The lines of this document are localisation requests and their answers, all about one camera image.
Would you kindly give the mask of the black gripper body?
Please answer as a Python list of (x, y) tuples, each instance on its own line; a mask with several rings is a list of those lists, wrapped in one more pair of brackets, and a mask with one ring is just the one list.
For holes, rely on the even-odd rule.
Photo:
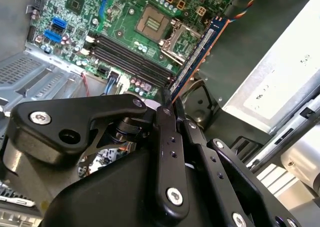
[(139, 150), (64, 189), (44, 227), (223, 227), (219, 202), (205, 198), (181, 150)]

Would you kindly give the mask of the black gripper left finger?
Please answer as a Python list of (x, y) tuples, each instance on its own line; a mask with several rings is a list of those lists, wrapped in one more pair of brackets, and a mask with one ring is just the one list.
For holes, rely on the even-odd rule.
[(182, 151), (184, 158), (166, 93), (157, 107), (132, 94), (24, 102), (6, 129), (6, 179), (45, 218), (72, 184), (133, 152), (163, 148)]

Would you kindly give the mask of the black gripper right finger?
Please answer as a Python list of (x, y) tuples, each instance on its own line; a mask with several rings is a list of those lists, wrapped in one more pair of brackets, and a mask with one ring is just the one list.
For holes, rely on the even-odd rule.
[(220, 139), (207, 141), (176, 100), (186, 160), (193, 164), (200, 194), (214, 227), (296, 227), (297, 219)]

